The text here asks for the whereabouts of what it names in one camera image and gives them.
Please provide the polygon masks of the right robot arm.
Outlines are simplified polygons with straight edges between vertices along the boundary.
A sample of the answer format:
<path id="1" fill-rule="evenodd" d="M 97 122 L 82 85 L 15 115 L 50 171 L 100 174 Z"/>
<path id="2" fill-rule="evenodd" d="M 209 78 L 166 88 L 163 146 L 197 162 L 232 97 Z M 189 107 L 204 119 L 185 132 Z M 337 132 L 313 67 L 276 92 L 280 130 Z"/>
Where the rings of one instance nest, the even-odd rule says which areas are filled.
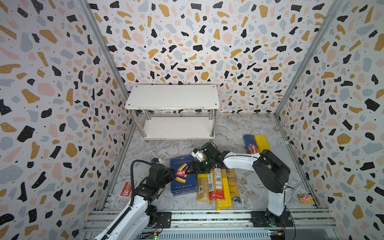
<path id="1" fill-rule="evenodd" d="M 192 156 L 197 160 L 187 167 L 185 172 L 187 175 L 209 174 L 214 169 L 241 169 L 255 172 L 269 191 L 267 215 L 269 217 L 283 215 L 286 209 L 286 183 L 289 181 L 291 170 L 270 150 L 256 154 L 220 152 L 213 143 L 208 142 L 200 148 L 195 148 Z"/>

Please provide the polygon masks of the blue Barilla pasta box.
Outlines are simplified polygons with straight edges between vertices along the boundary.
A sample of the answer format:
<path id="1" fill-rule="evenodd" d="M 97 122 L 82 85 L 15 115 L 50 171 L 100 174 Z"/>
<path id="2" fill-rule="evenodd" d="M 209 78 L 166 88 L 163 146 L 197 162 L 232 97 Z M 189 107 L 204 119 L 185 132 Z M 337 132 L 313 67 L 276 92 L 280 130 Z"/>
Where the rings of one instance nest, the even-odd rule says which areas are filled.
<path id="1" fill-rule="evenodd" d="M 194 160 L 194 157 L 191 155 L 171 159 L 170 167 L 175 171 L 175 179 L 171 182 L 171 193 L 174 196 L 195 193 L 197 191 L 197 176 L 186 174 L 188 166 Z"/>

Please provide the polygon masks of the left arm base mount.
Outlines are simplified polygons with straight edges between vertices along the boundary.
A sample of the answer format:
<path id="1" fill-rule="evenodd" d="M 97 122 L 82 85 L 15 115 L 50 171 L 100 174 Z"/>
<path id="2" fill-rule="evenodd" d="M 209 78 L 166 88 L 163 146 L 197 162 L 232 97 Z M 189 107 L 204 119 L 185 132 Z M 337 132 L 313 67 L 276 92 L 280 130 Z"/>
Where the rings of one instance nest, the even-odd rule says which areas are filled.
<path id="1" fill-rule="evenodd" d="M 163 228 L 169 229 L 172 222 L 172 212 L 158 211 L 154 205 L 149 205 L 144 212 L 138 213 L 133 217 L 133 226 L 144 228 Z"/>

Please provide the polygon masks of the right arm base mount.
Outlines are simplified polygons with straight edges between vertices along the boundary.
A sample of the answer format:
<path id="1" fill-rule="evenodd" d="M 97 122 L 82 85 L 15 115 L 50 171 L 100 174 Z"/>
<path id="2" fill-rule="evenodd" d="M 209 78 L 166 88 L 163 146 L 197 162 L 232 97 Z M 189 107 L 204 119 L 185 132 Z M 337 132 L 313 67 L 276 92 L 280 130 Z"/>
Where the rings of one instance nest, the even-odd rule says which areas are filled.
<path id="1" fill-rule="evenodd" d="M 287 209 L 283 210 L 281 216 L 276 216 L 270 211 L 251 211 L 251 222 L 253 227 L 293 227 L 293 219 Z"/>

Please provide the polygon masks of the yellow-top spaghetti bag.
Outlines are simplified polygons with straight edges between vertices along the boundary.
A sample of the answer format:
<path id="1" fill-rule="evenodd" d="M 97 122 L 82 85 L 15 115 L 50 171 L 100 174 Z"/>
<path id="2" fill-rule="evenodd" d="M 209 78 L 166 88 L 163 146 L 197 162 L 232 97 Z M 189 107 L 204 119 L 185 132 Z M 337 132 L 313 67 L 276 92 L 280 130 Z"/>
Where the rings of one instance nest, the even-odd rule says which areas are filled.
<path id="1" fill-rule="evenodd" d="M 198 188 L 197 188 L 197 201 L 198 202 L 209 202 L 209 184 L 208 184 L 208 175 L 199 174 L 198 175 Z"/>

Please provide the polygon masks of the red spaghetti bag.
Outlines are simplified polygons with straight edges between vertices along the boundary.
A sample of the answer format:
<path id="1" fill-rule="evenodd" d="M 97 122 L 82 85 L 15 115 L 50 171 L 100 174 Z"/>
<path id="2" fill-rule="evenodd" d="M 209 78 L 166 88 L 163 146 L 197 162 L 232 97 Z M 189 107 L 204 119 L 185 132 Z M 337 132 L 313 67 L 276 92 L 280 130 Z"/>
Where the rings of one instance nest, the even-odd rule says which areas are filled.
<path id="1" fill-rule="evenodd" d="M 217 199 L 225 199 L 222 174 L 220 169 L 214 169 L 211 171 L 211 173 L 208 174 L 208 189 L 210 202 Z"/>

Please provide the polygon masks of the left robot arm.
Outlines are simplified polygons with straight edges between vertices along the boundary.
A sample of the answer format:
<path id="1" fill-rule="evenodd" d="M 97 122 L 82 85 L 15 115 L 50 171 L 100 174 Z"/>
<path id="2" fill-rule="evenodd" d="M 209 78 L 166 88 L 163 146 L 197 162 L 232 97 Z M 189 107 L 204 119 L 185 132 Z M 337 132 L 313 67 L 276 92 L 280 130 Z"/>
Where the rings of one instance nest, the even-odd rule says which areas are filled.
<path id="1" fill-rule="evenodd" d="M 149 175 L 137 187 L 134 183 L 136 163 L 149 165 Z M 157 207 L 152 202 L 159 198 L 161 190 L 175 179 L 175 171 L 156 162 L 134 160 L 131 163 L 132 194 L 130 203 L 119 213 L 112 223 L 96 240 L 134 240 L 142 231 L 157 221 Z"/>

